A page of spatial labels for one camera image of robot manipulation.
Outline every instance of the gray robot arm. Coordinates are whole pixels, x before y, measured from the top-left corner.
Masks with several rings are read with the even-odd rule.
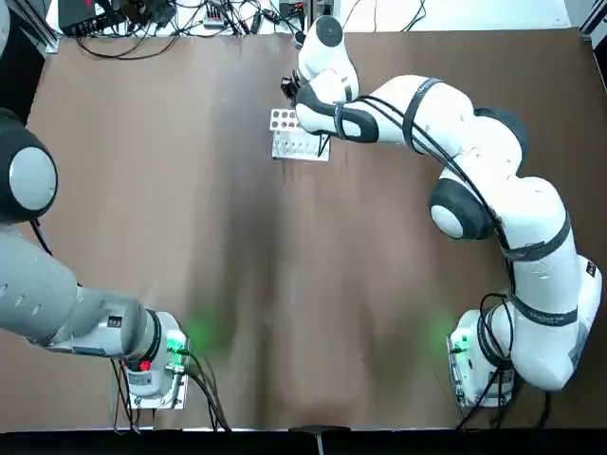
[[[511,267],[516,289],[506,291],[504,304],[487,315],[491,334],[479,311],[471,310],[448,338],[458,401],[473,406],[505,357],[525,381],[560,390],[576,369],[594,321],[602,277],[578,255],[554,187],[517,175],[526,152],[523,125],[499,109],[475,107],[444,82],[420,76],[395,77],[370,96],[349,100],[347,86],[358,82],[356,73],[339,71],[340,62],[349,62],[343,35],[332,31],[341,39],[333,47],[314,36],[338,27],[335,19],[321,18],[303,43],[298,71],[314,67],[316,77],[301,84],[294,97],[301,126],[315,135],[407,145],[435,157],[445,165],[429,202],[436,225],[453,239],[483,240],[497,231]],[[502,387],[506,400],[512,379],[508,374]],[[482,405],[497,406],[497,395],[496,384]]]
[[[20,235],[16,224],[42,216],[57,186],[45,146],[0,111],[0,328],[53,352],[123,359],[132,394],[171,394],[186,359],[169,348],[188,347],[177,321],[135,299],[79,286],[71,270]]]

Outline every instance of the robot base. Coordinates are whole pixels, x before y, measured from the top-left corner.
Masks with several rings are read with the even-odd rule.
[[[470,352],[461,352],[455,354],[455,346],[451,342],[451,338],[456,336],[457,331],[453,335],[447,336],[447,352],[449,360],[449,380],[451,389],[457,401],[457,407],[473,408],[480,401],[480,395],[488,384],[489,379],[495,372],[495,367],[488,362],[478,365],[477,370],[481,368],[483,373],[479,374],[473,370],[472,360],[469,358]],[[505,405],[512,397],[512,389],[514,387],[514,370],[504,370],[502,373],[502,406]],[[487,391],[480,406],[484,408],[498,407],[498,392],[499,392],[499,374],[496,375],[493,385]]]
[[[158,398],[146,398],[131,393],[134,410],[183,410],[188,394],[188,376],[175,374],[169,391]]]
[[[133,409],[182,410],[185,407],[188,357],[175,353],[189,349],[189,340],[169,313],[156,313],[160,322],[160,344],[148,371],[127,369]]]

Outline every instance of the black cable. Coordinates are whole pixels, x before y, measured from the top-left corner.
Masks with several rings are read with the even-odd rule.
[[[319,136],[319,150],[316,153],[316,157],[320,157],[322,155],[322,152],[324,152],[324,148],[326,147],[327,142],[329,141],[330,136],[326,135],[326,139],[324,140],[323,145],[321,145],[322,142],[322,135]]]
[[[124,377],[124,388],[126,389],[126,403],[129,409],[129,423],[131,424],[131,429],[133,429],[133,404],[131,403],[131,387],[129,386],[129,378],[126,375],[126,369],[124,368],[124,364],[121,360],[119,360],[118,364],[120,365],[120,371],[122,372],[122,376]]]
[[[213,401],[212,396],[209,393],[209,388],[207,387],[207,385],[195,374],[192,374],[190,372],[186,372],[186,374],[196,383],[196,385],[200,388],[200,390],[203,391],[203,393],[205,394],[205,396],[207,398],[207,402],[211,406],[212,412],[218,418],[219,425],[221,425],[221,427],[225,431],[231,431],[231,428],[228,425],[228,422],[226,422],[226,420],[223,417],[221,417],[219,411],[217,410],[217,406],[215,405],[215,402]]]
[[[341,26],[341,28],[343,28],[345,30],[345,25],[348,23],[348,21],[350,20],[350,16],[352,15],[352,13],[354,12],[354,10],[356,9],[356,7],[359,5],[361,0],[357,0],[357,3],[354,4],[354,6],[352,7],[352,9],[350,9],[350,13],[348,14],[348,17],[345,18],[345,22],[343,23],[343,26]]]
[[[550,392],[547,391],[544,393],[543,395],[543,411],[542,411],[542,415],[540,416],[540,420],[538,421],[538,423],[535,425],[535,429],[543,429],[546,425],[546,422],[548,421],[548,418],[550,417],[550,410],[552,408],[552,397],[550,395]]]
[[[124,371],[124,367],[122,367],[122,365],[120,364],[120,374],[124,375],[124,383],[126,385],[126,396],[128,397],[128,404],[127,404],[127,399],[124,397],[124,392],[122,390],[122,381],[120,379],[120,374],[118,369],[116,368],[116,364],[114,363],[113,359],[110,359],[110,363],[112,364],[112,370],[114,371],[114,377],[116,378],[116,382],[118,384],[118,392],[117,392],[117,404],[118,404],[118,397],[120,397],[120,400],[122,402],[122,408],[124,410],[124,414],[126,415],[126,418],[129,421],[129,428],[131,430],[133,430],[134,428],[134,423],[133,423],[133,408],[130,406],[131,405],[131,394],[129,391],[129,381],[128,378],[125,374]],[[115,409],[115,414],[114,414],[114,429],[116,429],[116,423],[118,421],[118,406],[116,406]]]
[[[417,10],[417,13],[415,14],[414,18],[411,20],[411,22],[409,24],[407,24],[405,27],[403,27],[402,30],[400,30],[400,31],[410,31],[415,24],[417,24],[419,21],[421,21],[425,17],[426,17],[426,0],[420,0],[419,9]]]
[[[96,52],[93,51],[89,48],[87,48],[83,41],[82,38],[77,38],[76,39],[76,43],[78,44],[78,46],[84,50],[86,53],[100,58],[100,59],[106,59],[106,60],[120,60],[120,61],[137,61],[137,60],[145,60],[145,59],[150,59],[153,57],[156,57],[158,55],[163,54],[164,52],[166,52],[167,50],[169,50],[174,44],[175,42],[179,39],[179,35],[183,30],[189,30],[192,28],[192,22],[194,17],[196,16],[196,14],[207,4],[207,0],[202,1],[197,7],[196,7],[196,11],[193,13],[192,17],[188,20],[188,22],[186,23],[186,25],[182,28],[177,29],[176,31],[174,31],[171,35],[174,35],[173,39],[166,45],[164,46],[162,49],[160,49],[158,52],[154,52],[152,54],[147,54],[147,55],[140,55],[140,56],[135,56],[135,57],[127,57],[128,54],[132,53],[133,51],[135,51],[138,47],[140,47],[144,40],[148,37],[149,35],[149,28],[150,26],[148,26],[145,29],[144,35],[139,39],[139,41],[130,49],[128,49],[125,52],[121,52],[120,54],[114,54],[114,55],[110,55],[110,54],[102,54],[100,52]]]
[[[188,353],[188,355],[195,362],[196,367],[198,368],[198,371],[200,373],[200,376],[202,377],[202,382],[206,386],[209,381],[208,381],[207,376],[205,375],[204,370],[202,369],[202,365],[200,365],[200,362],[195,357],[195,355],[193,355],[191,353]],[[212,392],[213,392],[213,397],[214,397],[214,400],[215,400],[215,405],[217,406],[217,410],[221,413],[223,419],[225,420],[224,411],[223,411],[223,408],[221,407],[221,403],[219,402],[219,395],[217,393],[217,382],[216,382],[216,380],[214,378],[214,373],[213,372],[212,372],[212,377],[213,377]],[[213,416],[213,409],[212,409],[212,406],[211,406],[211,400],[208,399],[208,398],[207,398],[207,406],[209,407],[209,418],[211,419],[212,429],[213,429],[213,431],[217,431],[217,420],[218,420],[218,418],[216,416]]]
[[[196,364],[196,367],[202,377],[202,385],[204,386],[203,391],[205,391],[205,395],[207,396],[207,403],[209,405],[209,416],[211,417],[211,422],[213,424],[213,415],[216,417],[217,422],[226,430],[230,430],[230,426],[228,425],[228,420],[226,419],[226,414],[224,412],[223,406],[221,405],[221,400],[219,399],[219,390],[217,388],[217,378],[215,377],[215,372],[212,369],[212,365],[209,360],[205,357],[205,363],[209,368],[209,372],[211,374],[211,378],[208,378],[202,365],[198,361],[198,358],[189,351],[184,352],[185,355],[188,355]],[[211,394],[209,394],[209,390],[207,387],[207,383],[211,385]]]
[[[31,226],[31,229],[34,231],[34,235],[38,239],[38,243],[40,244],[42,249],[46,252],[46,254],[48,254],[48,256],[52,256],[53,253],[50,250],[50,248],[48,247],[48,245],[46,244],[45,236],[43,235],[42,231],[40,230],[40,221],[38,220],[38,218],[35,218],[32,221],[30,221],[29,225]]]

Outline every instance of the brown table surface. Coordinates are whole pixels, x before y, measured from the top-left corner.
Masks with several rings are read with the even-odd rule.
[[[607,100],[576,29],[346,41],[362,93],[422,74],[516,113],[530,137],[522,174],[556,186],[579,252],[607,267]],[[328,165],[273,161],[269,111],[286,107],[279,81],[295,61],[286,36],[186,38],[139,62],[97,61],[65,40],[28,125],[60,171],[50,244],[83,284],[210,324],[194,348],[234,427],[453,427],[445,334],[506,284],[498,247],[438,231],[427,203],[441,168],[404,147],[334,140]],[[607,424],[606,311],[549,426]],[[107,360],[0,342],[1,429],[110,426]],[[532,425],[542,402],[525,387],[505,425]],[[187,409],[156,425],[206,426],[205,409],[192,387]]]

